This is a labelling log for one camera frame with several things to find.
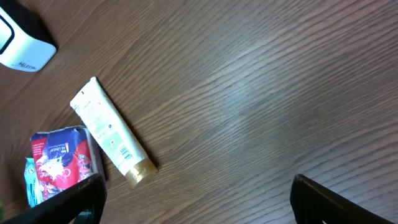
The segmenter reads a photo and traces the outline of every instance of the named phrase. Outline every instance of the white tube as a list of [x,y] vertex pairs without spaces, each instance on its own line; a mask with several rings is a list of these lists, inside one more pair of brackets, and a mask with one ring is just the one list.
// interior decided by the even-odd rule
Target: white tube
[[144,184],[143,180],[157,172],[95,77],[76,94],[70,106],[133,187]]

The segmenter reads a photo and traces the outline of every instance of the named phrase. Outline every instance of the snack bag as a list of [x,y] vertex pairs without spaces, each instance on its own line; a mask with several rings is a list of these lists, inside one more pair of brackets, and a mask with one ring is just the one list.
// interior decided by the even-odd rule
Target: snack bag
[[95,172],[103,174],[98,147],[84,126],[35,133],[30,141],[44,200]]
[[25,181],[27,200],[31,208],[43,202],[43,195],[40,191],[39,180],[35,169],[35,162],[33,158],[26,158],[25,166]]

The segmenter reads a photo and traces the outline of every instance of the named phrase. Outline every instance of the wooden table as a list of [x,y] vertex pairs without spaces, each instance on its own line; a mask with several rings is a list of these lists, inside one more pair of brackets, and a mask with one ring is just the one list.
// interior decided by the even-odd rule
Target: wooden table
[[28,209],[30,136],[81,124],[96,76],[159,173],[107,156],[102,223],[294,223],[303,173],[398,222],[398,2],[23,0],[59,51],[0,68],[0,200]]

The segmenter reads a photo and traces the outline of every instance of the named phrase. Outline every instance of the black object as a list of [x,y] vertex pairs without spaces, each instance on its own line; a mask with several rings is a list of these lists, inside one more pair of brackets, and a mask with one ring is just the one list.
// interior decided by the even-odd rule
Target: black object
[[[19,4],[16,0],[0,0],[0,7],[19,25],[19,27],[27,35],[56,46],[54,38],[51,36],[41,18],[35,12],[30,12],[26,7]],[[12,30],[12,37],[9,39],[10,42],[12,38],[14,38],[14,30],[7,21],[6,24]],[[7,48],[9,42],[3,47],[0,46],[2,52],[5,50],[5,48]]]
[[298,224],[391,224],[304,175],[296,175],[290,204]]
[[99,223],[106,201],[106,186],[100,174],[73,185],[69,189],[36,205],[28,212],[4,224],[30,223]]

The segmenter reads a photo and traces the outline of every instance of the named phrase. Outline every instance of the logo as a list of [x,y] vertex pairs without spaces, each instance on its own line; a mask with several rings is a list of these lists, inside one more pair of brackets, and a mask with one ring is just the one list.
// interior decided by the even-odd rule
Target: logo
[[13,66],[18,66],[18,67],[27,68],[27,69],[36,69],[36,67],[28,65],[24,62],[19,62],[18,64],[13,65]]
[[69,177],[70,174],[71,174],[70,169],[65,168],[65,169],[63,169],[61,171],[61,174],[55,174],[55,175],[54,174],[49,174],[48,172],[43,171],[43,172],[40,173],[40,178],[51,177],[51,179],[54,181],[55,178],[57,178],[58,175],[61,175],[61,176],[64,176],[64,177]]

